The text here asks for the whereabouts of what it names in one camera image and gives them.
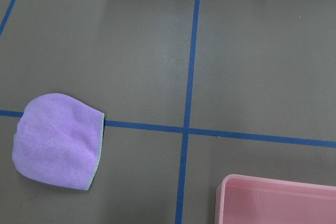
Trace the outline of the purple microfiber cloth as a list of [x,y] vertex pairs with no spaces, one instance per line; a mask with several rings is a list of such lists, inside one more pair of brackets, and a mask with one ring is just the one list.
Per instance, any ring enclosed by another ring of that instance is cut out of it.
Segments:
[[17,124],[12,160],[23,176],[88,190],[97,172],[104,113],[61,93],[30,101]]

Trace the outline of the pink plastic bin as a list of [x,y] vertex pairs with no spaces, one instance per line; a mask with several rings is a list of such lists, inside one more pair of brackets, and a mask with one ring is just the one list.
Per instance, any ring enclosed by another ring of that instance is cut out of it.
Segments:
[[335,223],[335,187],[231,174],[216,189],[215,223]]

